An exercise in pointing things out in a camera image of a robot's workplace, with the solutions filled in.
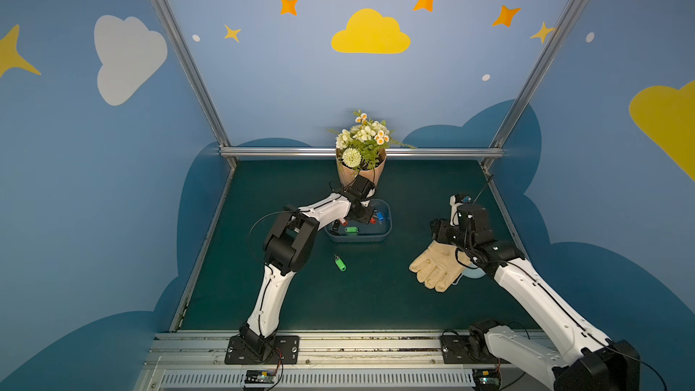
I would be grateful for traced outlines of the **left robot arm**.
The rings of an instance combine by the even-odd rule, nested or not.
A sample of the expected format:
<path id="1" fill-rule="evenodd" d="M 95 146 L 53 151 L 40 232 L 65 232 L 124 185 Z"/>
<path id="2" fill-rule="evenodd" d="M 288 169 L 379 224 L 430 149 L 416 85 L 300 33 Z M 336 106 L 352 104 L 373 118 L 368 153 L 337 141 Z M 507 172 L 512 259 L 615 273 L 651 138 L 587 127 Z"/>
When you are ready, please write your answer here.
<path id="1" fill-rule="evenodd" d="M 239 338 L 253 357 L 271 358 L 280 324 L 282 304 L 291 281 L 308 262 L 320 229 L 336 222 L 356 220 L 367 224 L 374 209 L 373 180 L 358 175 L 347 186 L 308 206 L 286 206 L 264 241 L 264 279 L 249 318 L 239 329 Z"/>

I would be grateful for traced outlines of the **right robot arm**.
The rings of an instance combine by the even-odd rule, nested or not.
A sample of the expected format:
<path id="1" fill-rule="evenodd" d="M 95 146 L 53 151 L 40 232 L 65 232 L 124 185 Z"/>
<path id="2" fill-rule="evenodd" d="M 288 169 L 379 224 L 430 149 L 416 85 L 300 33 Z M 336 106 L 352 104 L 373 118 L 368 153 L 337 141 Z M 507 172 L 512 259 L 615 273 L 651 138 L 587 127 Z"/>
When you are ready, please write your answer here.
<path id="1" fill-rule="evenodd" d="M 470 358 L 499 358 L 521 369 L 550 390 L 637 390 L 641 363 L 625 340 L 611 340 L 594 327 L 540 276 L 511 242 L 496 239 L 487 210 L 474 202 L 452 201 L 448 219 L 431 224 L 435 251 L 434 280 L 441 290 L 449 269 L 482 270 L 505 289 L 545 332 L 545 348 L 496 320 L 472 325 L 465 343 Z"/>

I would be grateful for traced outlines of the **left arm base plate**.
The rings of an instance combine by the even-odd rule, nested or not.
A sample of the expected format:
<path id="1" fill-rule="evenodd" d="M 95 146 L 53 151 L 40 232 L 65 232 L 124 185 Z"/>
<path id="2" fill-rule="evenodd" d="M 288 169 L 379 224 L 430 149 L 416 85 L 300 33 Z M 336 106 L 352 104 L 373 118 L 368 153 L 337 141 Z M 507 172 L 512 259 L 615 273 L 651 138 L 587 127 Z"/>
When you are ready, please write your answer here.
<path id="1" fill-rule="evenodd" d="M 240 335 L 230 338 L 224 363 L 226 365 L 296 365 L 300 337 L 279 335 L 269 340 L 245 339 Z"/>

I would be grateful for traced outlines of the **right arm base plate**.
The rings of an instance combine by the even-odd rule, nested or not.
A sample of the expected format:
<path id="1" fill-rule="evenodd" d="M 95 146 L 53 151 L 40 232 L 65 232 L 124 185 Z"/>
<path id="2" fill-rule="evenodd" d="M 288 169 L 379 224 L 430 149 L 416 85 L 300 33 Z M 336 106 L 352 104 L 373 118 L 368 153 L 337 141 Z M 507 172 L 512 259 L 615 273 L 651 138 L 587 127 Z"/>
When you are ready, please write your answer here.
<path id="1" fill-rule="evenodd" d="M 470 344 L 468 335 L 445 333 L 440 336 L 440 345 L 443 362 L 447 365 L 498 364 L 498 358 Z"/>

